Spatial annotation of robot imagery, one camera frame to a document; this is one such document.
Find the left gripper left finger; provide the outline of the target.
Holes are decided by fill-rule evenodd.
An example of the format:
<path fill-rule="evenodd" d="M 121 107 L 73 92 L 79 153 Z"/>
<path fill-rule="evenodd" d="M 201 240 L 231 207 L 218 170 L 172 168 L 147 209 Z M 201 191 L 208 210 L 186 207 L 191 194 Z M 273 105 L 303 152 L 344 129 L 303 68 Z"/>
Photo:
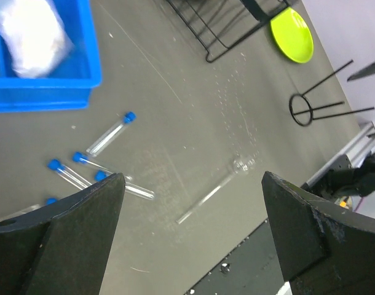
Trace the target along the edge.
<path fill-rule="evenodd" d="M 99 294 L 125 194 L 113 174 L 0 222 L 0 294 Z"/>

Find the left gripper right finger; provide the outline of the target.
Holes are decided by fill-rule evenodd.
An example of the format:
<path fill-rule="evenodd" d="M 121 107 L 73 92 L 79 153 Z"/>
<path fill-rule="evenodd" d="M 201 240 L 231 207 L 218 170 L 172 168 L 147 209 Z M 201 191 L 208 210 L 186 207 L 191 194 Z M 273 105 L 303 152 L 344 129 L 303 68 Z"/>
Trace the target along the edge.
<path fill-rule="evenodd" d="M 375 294 L 375 219 L 272 172 L 264 202 L 283 279 L 293 294 Z"/>

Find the black wire ring stand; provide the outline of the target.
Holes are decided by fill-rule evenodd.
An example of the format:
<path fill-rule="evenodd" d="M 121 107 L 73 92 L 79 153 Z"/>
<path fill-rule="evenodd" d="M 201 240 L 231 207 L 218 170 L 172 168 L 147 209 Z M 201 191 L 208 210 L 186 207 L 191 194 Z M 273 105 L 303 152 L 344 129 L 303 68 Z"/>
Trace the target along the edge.
<path fill-rule="evenodd" d="M 337 117 L 353 116 L 365 112 L 375 111 L 374 106 L 357 109 L 347 108 L 347 100 L 342 96 L 329 93 L 319 93 L 324 84 L 336 79 L 337 74 L 352 65 L 351 59 L 342 66 L 332 70 L 325 77 L 314 83 L 303 92 L 297 92 L 288 100 L 288 110 L 292 120 L 300 127 L 308 127 L 315 121 L 333 119 Z"/>

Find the glass bulb tube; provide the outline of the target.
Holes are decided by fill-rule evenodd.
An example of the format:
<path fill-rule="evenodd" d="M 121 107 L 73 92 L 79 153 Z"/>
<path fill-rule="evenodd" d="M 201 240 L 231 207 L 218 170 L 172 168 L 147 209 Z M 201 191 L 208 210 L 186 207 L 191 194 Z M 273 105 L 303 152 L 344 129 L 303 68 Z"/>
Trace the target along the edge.
<path fill-rule="evenodd" d="M 255 167 L 256 161 L 254 158 L 242 157 L 237 154 L 234 160 L 229 164 L 227 168 L 227 173 L 218 181 L 214 188 L 210 189 L 205 195 L 199 198 L 195 203 L 193 203 L 189 209 L 183 213 L 177 220 L 178 225 L 182 224 L 188 217 L 190 217 L 193 212 L 195 212 L 199 207 L 201 207 L 206 201 L 213 197 L 219 190 L 226 186 L 231 180 L 239 175 L 247 175 L 250 170 Z"/>

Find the clear bag of white powder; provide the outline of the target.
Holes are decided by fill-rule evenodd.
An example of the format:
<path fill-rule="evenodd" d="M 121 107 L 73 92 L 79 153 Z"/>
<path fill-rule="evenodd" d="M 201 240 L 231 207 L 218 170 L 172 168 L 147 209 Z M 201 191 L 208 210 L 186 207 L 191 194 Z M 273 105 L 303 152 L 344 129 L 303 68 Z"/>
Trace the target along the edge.
<path fill-rule="evenodd" d="M 0 1 L 0 35 L 21 78 L 47 76 L 73 47 L 53 1 Z"/>

